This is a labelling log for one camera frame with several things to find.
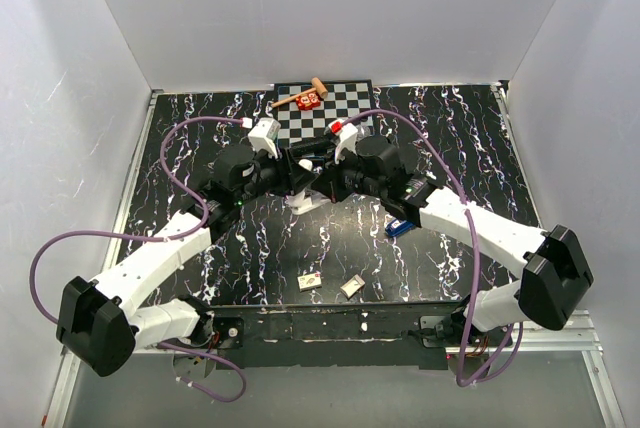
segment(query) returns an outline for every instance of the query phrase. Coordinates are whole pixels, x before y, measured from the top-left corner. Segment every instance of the blue marker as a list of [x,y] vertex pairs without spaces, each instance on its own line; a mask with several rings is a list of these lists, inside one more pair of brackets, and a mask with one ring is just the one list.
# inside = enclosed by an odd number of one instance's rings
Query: blue marker
[[387,235],[391,237],[396,237],[396,236],[400,236],[403,233],[406,233],[414,226],[415,225],[410,221],[402,221],[402,220],[398,220],[397,218],[394,218],[394,220],[387,225],[384,231],[387,233]]

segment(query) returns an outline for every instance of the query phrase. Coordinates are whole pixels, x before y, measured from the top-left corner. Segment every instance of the black marble table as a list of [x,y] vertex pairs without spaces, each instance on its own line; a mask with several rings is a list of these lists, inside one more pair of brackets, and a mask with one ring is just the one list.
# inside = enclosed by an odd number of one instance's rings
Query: black marble table
[[[489,85],[383,87],[376,106],[410,117],[451,166],[480,206],[517,222],[538,224],[522,173]],[[166,133],[185,118],[267,114],[273,92],[163,94],[158,97],[146,142],[127,233],[151,234],[186,201],[158,162]],[[374,130],[398,143],[409,165],[444,180],[442,170],[405,126],[374,120]],[[206,179],[216,153],[229,143],[248,143],[247,130],[215,123],[190,126],[169,149],[169,166],[190,186]],[[147,304],[191,293],[212,305],[416,302],[460,299],[471,285],[471,249],[439,233],[414,229],[389,239],[391,218],[377,200],[353,196],[301,216],[283,200],[267,197],[245,205],[242,221],[216,245],[194,257],[163,283]],[[139,245],[123,243],[120,259]],[[482,284],[508,281],[507,271],[483,259]],[[300,293],[297,277],[314,271],[323,286]],[[351,300],[339,287],[354,274],[366,287]]]

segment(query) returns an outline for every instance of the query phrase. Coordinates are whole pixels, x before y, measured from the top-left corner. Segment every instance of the wire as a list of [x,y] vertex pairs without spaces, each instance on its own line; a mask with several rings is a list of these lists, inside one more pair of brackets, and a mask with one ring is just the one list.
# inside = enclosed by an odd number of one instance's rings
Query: wire
[[[403,122],[405,125],[409,126],[423,141],[423,143],[427,146],[427,149],[431,152],[435,160],[438,162],[438,164],[442,167],[444,172],[447,174],[447,177],[453,184],[453,187],[455,188],[458,194],[458,197],[460,198],[460,202],[463,205],[468,204],[468,198],[466,193],[464,192],[464,188],[462,187],[462,184],[458,181],[458,179],[455,177],[451,169],[444,162],[440,154],[429,142],[429,139],[420,131],[420,129],[416,125],[413,124],[411,120],[409,120],[405,116],[402,116],[400,113],[396,113],[395,111],[382,110],[378,108],[373,110],[362,111],[356,116],[347,119],[343,124],[347,124],[347,123],[355,124],[355,122],[363,118],[366,118],[370,115],[393,116],[398,120],[400,120],[401,122]],[[510,325],[509,327],[507,327],[507,332],[505,333],[504,338],[502,339],[502,341],[500,342],[496,350],[493,352],[493,354],[489,357],[489,359],[487,359],[487,361],[485,361],[483,365],[478,370],[476,370],[476,372],[473,373],[469,378],[467,378],[466,380],[463,378],[464,361],[466,358],[465,354],[467,351],[469,335],[471,334],[473,313],[475,311],[476,299],[478,297],[478,289],[480,286],[480,245],[478,243],[478,233],[476,232],[476,226],[475,226],[475,223],[473,222],[473,216],[471,215],[471,211],[469,211],[469,208],[465,208],[464,214],[467,218],[467,223],[469,224],[469,232],[471,234],[471,247],[473,249],[473,276],[471,278],[471,293],[469,295],[468,311],[467,311],[467,316],[464,323],[464,328],[462,330],[462,340],[460,342],[460,351],[458,352],[458,369],[456,370],[456,383],[458,384],[458,386],[461,386],[461,387],[469,386],[474,382],[488,381],[489,379],[495,378],[495,376],[491,376],[491,377],[488,376],[485,378],[481,378],[481,377],[487,371],[487,369],[490,368],[491,364],[495,361],[495,359],[500,355],[500,353],[502,352],[506,344],[511,339],[511,332],[513,331],[513,325]],[[513,361],[513,358],[515,356],[515,353],[518,351],[517,348],[519,348],[519,346],[520,346],[519,344],[516,344],[516,346],[514,347],[513,353],[505,363],[505,366],[502,366],[498,370],[498,372],[496,372],[496,376],[502,373],[509,366],[509,364],[511,364],[511,361]]]
[[213,361],[215,361],[217,363],[221,363],[221,364],[223,364],[225,366],[228,366],[233,371],[235,371],[238,374],[238,376],[240,377],[240,380],[242,381],[242,388],[240,388],[240,391],[237,394],[235,394],[233,396],[230,396],[230,397],[219,395],[215,391],[211,391],[206,386],[203,386],[200,383],[196,383],[195,381],[191,380],[190,378],[187,378],[186,376],[180,376],[179,377],[180,381],[185,383],[187,386],[190,386],[190,387],[192,386],[196,390],[200,390],[201,392],[209,395],[211,398],[213,398],[216,401],[220,401],[222,403],[231,403],[233,401],[238,400],[242,395],[244,395],[244,392],[247,391],[247,378],[244,375],[244,373],[242,372],[242,370],[238,367],[238,365],[236,365],[232,361],[226,360],[226,359],[222,358],[221,356],[214,355],[213,353],[209,353],[209,352],[203,353],[201,351],[191,350],[189,348],[183,348],[181,346],[172,345],[172,344],[167,343],[165,341],[163,341],[161,343],[158,343],[158,347],[164,348],[166,350],[175,350],[175,351],[179,351],[179,352],[182,352],[182,353],[187,353],[189,355],[195,355],[195,356],[200,356],[200,357],[204,357],[204,358],[209,358],[210,360],[213,360]]
[[[198,231],[200,228],[202,228],[206,223],[207,223],[207,219],[209,217],[209,210],[207,208],[207,203],[206,201],[200,197],[200,195],[198,195],[198,193],[196,193],[195,191],[191,190],[190,188],[188,188],[184,183],[182,183],[174,174],[173,172],[169,169],[168,165],[167,165],[167,147],[169,145],[169,143],[171,142],[171,140],[173,140],[173,137],[176,135],[176,133],[181,130],[182,128],[184,128],[185,126],[188,126],[190,124],[193,123],[200,123],[203,121],[216,121],[218,123],[233,123],[233,124],[237,124],[237,125],[241,125],[242,124],[242,120],[241,119],[234,119],[234,118],[222,118],[219,116],[199,116],[197,118],[191,118],[189,120],[185,120],[181,123],[178,123],[176,126],[174,126],[171,130],[169,130],[169,133],[167,133],[167,136],[165,136],[164,140],[162,140],[162,144],[160,145],[160,166],[162,166],[162,169],[164,170],[164,172],[167,174],[167,177],[169,177],[169,180],[176,186],[178,186],[179,188],[181,188],[183,191],[185,191],[188,195],[190,195],[201,207],[202,207],[202,218],[200,219],[200,221],[198,222],[198,224],[196,226],[194,226],[193,228],[191,228],[190,230],[187,230],[183,233],[180,233],[179,235],[172,235],[172,236],[168,236],[166,238],[161,238],[161,237],[154,237],[154,236],[139,236],[139,235],[127,235],[127,234],[123,234],[123,233],[113,233],[111,231],[99,231],[99,230],[79,230],[79,231],[70,231],[67,233],[63,233],[61,235],[55,236],[53,238],[51,238],[49,241],[47,241],[44,245],[42,245],[42,247],[38,250],[38,252],[36,253],[36,255],[33,257],[33,261],[31,262],[31,267],[29,268],[29,291],[31,292],[31,299],[33,300],[33,303],[36,305],[36,308],[38,309],[38,311],[40,311],[40,313],[42,313],[42,315],[49,321],[51,321],[54,324],[58,323],[58,319],[53,316],[42,304],[42,302],[40,301],[40,297],[38,296],[38,291],[36,289],[36,270],[38,268],[38,262],[40,261],[40,258],[42,258],[42,255],[44,255],[44,253],[51,248],[51,246],[55,245],[56,243],[58,243],[59,241],[65,240],[67,238],[73,238],[76,236],[98,236],[98,237],[103,237],[103,238],[118,238],[121,240],[127,240],[127,241],[142,241],[142,242],[151,242],[151,243],[161,243],[161,242],[166,242],[166,241],[173,241],[173,240],[180,240],[182,238],[185,238],[193,233],[195,233],[196,231]],[[206,358],[211,358],[212,360],[218,361],[224,365],[229,366],[231,369],[235,370],[236,373],[238,373],[238,375],[240,376],[240,378],[242,379],[242,389],[240,390],[240,392],[230,398],[226,398],[224,396],[218,395],[217,393],[211,391],[210,389],[198,384],[198,383],[194,383],[191,380],[189,380],[188,378],[185,377],[181,377],[180,379],[182,381],[184,381],[185,383],[190,383],[191,386],[195,387],[196,389],[202,391],[203,393],[206,393],[207,395],[209,395],[211,398],[213,398],[214,400],[218,400],[224,403],[229,403],[232,401],[237,400],[238,398],[240,398],[246,388],[247,388],[247,380],[244,376],[244,374],[242,373],[242,371],[240,370],[240,368],[238,368],[236,365],[234,365],[232,362],[225,360],[224,358],[221,358],[217,355],[213,355],[211,353],[201,353],[195,350],[189,350],[188,348],[181,348],[179,346],[174,346],[168,343],[160,343],[158,346],[162,346],[163,348],[167,348],[167,349],[172,349],[172,350],[176,350],[176,351],[182,351],[184,353],[191,353],[191,354],[196,354],[197,356],[204,356]]]

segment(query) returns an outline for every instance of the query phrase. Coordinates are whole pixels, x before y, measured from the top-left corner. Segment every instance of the wall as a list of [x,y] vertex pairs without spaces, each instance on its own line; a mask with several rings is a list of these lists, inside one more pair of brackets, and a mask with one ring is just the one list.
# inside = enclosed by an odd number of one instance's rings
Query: wall
[[[36,250],[53,235],[108,229],[150,90],[104,0],[0,0],[0,426],[39,426],[61,345],[31,302]],[[97,273],[105,243],[45,255],[43,301]]]
[[638,0],[557,0],[511,84],[511,121],[547,226],[574,227],[588,308],[629,426],[640,426]]
[[153,88],[510,79],[554,0],[106,0]]

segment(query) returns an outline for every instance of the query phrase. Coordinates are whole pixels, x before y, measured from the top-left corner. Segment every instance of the black and white checkered board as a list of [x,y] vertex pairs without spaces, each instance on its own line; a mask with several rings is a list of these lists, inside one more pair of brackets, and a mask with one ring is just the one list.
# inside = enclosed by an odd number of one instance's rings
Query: black and white checkered board
[[[273,117],[282,125],[278,133],[280,146],[303,139],[320,136],[329,123],[336,118],[350,118],[361,111],[374,107],[373,88],[370,81],[345,83],[325,83],[329,91],[327,98],[318,108],[300,111],[295,101],[273,110]],[[296,95],[311,88],[311,85],[275,85],[276,101]],[[372,117],[360,124],[373,128]]]

